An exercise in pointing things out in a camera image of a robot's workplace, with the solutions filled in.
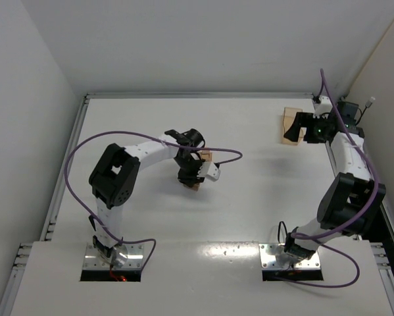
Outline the grooved wood block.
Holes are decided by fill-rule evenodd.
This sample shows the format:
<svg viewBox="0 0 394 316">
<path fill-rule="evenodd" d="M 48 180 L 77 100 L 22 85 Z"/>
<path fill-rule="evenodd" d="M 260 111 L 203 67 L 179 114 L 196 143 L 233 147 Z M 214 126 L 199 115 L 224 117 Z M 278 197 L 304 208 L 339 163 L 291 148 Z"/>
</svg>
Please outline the grooved wood block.
<svg viewBox="0 0 394 316">
<path fill-rule="evenodd" d="M 193 191 L 197 192 L 199 190 L 199 188 L 200 188 L 200 183 L 194 184 L 192 186 L 184 184 L 184 187 L 189 189 L 189 190 L 193 190 Z"/>
</svg>

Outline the small wood cube block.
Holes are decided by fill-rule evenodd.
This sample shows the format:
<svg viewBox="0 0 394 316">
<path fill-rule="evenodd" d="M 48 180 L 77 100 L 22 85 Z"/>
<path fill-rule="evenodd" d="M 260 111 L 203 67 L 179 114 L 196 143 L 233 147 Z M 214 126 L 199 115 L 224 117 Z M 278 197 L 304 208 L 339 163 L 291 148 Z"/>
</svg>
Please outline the small wood cube block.
<svg viewBox="0 0 394 316">
<path fill-rule="evenodd" d="M 212 161 L 212 152 L 211 151 L 200 151 L 199 152 L 202 159 L 205 161 Z"/>
</svg>

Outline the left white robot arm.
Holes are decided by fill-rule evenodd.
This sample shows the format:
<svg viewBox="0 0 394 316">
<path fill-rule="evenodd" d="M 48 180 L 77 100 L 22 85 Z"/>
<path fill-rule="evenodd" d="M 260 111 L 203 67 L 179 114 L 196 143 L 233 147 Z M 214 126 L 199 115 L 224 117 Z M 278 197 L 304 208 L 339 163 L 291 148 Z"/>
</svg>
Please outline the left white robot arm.
<svg viewBox="0 0 394 316">
<path fill-rule="evenodd" d="M 112 236 L 120 234 L 123 205 L 132 195 L 139 171 L 173 159 L 179 166 L 178 181 L 197 189 L 204 182 L 199 172 L 206 160 L 196 149 L 204 145 L 203 136 L 192 128 L 183 133 L 168 130 L 156 140 L 141 144 L 111 144 L 106 148 L 89 177 L 97 218 L 102 222 L 95 227 L 93 245 L 105 259 L 112 260 L 120 245 Z"/>
</svg>

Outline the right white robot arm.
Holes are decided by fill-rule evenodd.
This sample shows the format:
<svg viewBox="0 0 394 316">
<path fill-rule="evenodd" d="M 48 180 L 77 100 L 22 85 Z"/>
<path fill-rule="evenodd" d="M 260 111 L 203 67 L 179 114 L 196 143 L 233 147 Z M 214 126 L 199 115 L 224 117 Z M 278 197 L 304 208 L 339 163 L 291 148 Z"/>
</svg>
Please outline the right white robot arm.
<svg viewBox="0 0 394 316">
<path fill-rule="evenodd" d="M 336 176 L 322 198 L 316 218 L 287 233 L 284 253 L 310 259 L 320 244 L 341 236 L 365 237 L 372 228 L 385 197 L 386 187 L 374 181 L 364 160 L 364 132 L 357 124 L 356 103 L 340 101 L 337 108 L 320 105 L 314 113 L 296 112 L 284 138 L 295 142 L 304 128 L 304 141 L 328 144 Z"/>
</svg>

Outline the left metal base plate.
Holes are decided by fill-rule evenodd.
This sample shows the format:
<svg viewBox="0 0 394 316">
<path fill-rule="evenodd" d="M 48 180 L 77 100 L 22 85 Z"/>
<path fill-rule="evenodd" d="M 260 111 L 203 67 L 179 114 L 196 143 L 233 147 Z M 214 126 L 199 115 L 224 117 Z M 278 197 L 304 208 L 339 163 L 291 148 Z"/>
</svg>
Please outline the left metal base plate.
<svg viewBox="0 0 394 316">
<path fill-rule="evenodd" d="M 138 271 L 143 265 L 143 245 L 115 246 L 109 258 L 88 244 L 82 269 L 85 271 L 106 271 L 112 267 L 115 271 Z"/>
</svg>

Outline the metal base plate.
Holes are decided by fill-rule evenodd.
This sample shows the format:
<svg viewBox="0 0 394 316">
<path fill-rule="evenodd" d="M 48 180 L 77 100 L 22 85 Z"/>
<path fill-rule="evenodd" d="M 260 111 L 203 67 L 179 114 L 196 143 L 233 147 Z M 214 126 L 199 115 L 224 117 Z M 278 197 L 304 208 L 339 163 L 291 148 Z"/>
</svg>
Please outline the metal base plate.
<svg viewBox="0 0 394 316">
<path fill-rule="evenodd" d="M 259 253 L 263 271 L 316 271 L 321 269 L 320 258 L 317 253 L 310 259 L 301 259 L 284 252 L 284 244 L 259 244 Z"/>
<path fill-rule="evenodd" d="M 143 265 L 143 245 L 115 246 L 109 258 L 88 244 L 82 269 L 85 271 L 106 271 L 112 267 L 115 271 L 138 271 Z"/>
</svg>

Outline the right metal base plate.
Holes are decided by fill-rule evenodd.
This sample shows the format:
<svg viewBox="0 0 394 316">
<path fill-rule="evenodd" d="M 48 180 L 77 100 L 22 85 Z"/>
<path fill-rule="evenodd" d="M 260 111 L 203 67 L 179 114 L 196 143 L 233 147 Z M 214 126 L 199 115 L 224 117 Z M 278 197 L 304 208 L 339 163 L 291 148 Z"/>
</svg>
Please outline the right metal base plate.
<svg viewBox="0 0 394 316">
<path fill-rule="evenodd" d="M 321 269 L 320 258 L 317 253 L 310 259 L 301 259 L 284 252 L 284 244 L 259 244 L 259 253 L 263 271 L 316 271 Z"/>
</svg>

